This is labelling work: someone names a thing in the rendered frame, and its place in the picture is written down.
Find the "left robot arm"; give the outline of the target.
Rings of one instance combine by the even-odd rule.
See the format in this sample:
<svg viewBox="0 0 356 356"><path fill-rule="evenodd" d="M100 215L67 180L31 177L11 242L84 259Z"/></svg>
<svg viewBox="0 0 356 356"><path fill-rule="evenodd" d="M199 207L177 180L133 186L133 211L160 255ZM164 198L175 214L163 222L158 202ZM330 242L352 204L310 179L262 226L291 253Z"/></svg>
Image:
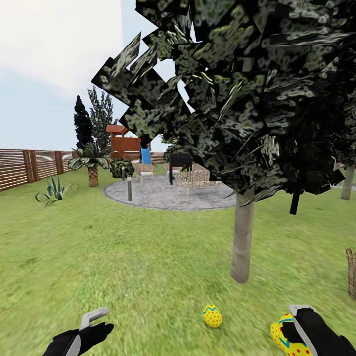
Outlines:
<svg viewBox="0 0 356 356"><path fill-rule="evenodd" d="M106 316L108 312L108 307L104 306L83 314L81 330L68 330L54 336L54 342L49 344L42 356L81 356L94 345L105 341L114 325L105 325L103 322L94 326L92 322Z"/></svg>

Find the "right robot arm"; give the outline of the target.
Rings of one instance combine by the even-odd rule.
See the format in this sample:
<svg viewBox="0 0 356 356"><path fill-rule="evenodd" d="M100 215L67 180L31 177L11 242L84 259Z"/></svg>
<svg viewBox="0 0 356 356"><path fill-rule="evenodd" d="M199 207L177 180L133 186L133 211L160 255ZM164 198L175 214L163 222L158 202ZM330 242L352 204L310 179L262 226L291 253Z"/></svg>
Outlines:
<svg viewBox="0 0 356 356"><path fill-rule="evenodd" d="M313 356L356 356L345 336L338 336L309 304L289 305L293 322L283 322L281 331L290 343L305 343Z"/></svg>

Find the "easter egg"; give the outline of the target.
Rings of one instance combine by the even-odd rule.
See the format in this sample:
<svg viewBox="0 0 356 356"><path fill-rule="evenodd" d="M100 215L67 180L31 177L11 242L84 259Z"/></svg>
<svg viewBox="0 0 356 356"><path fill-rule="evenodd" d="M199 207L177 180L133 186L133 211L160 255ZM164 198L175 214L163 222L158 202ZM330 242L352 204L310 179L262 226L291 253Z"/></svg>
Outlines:
<svg viewBox="0 0 356 356"><path fill-rule="evenodd" d="M305 343L290 343L288 339L283 336L281 331L282 323L293 322L293 316L291 314L285 314L280 318L279 322L279 340L287 356L313 356Z"/></svg>
<svg viewBox="0 0 356 356"><path fill-rule="evenodd" d="M208 304L203 310L203 318L205 323L211 328L217 328L222 322L220 310L213 304Z"/></svg>
<svg viewBox="0 0 356 356"><path fill-rule="evenodd" d="M282 350L284 350L282 348L282 345L281 345L281 342L279 340L279 323L280 322L277 322L277 323L273 323L271 325L271 328L270 328L270 332L271 332L271 335L272 335L272 338L274 340L274 342L276 343L276 345L281 348Z"/></svg>

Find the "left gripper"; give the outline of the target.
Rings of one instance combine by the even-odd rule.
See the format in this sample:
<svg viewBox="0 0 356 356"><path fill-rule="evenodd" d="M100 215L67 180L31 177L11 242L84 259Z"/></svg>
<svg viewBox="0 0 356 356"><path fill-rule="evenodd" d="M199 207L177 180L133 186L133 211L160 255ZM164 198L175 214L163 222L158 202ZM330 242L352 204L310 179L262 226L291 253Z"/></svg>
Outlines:
<svg viewBox="0 0 356 356"><path fill-rule="evenodd" d="M84 350L84 353L88 351L90 348L92 348L94 345L97 345L100 342L105 341L107 335L111 333L113 328L114 328L113 324L105 325L105 322L103 322L96 326L83 329L82 331L86 332L88 337L88 343Z"/></svg>

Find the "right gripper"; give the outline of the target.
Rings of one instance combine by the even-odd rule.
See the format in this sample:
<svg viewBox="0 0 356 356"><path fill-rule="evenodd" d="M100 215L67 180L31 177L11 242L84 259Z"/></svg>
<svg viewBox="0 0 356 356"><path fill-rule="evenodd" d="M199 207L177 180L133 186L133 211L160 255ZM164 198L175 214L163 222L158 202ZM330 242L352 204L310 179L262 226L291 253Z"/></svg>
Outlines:
<svg viewBox="0 0 356 356"><path fill-rule="evenodd" d="M290 343L304 343L296 330L294 322L283 322L281 331Z"/></svg>

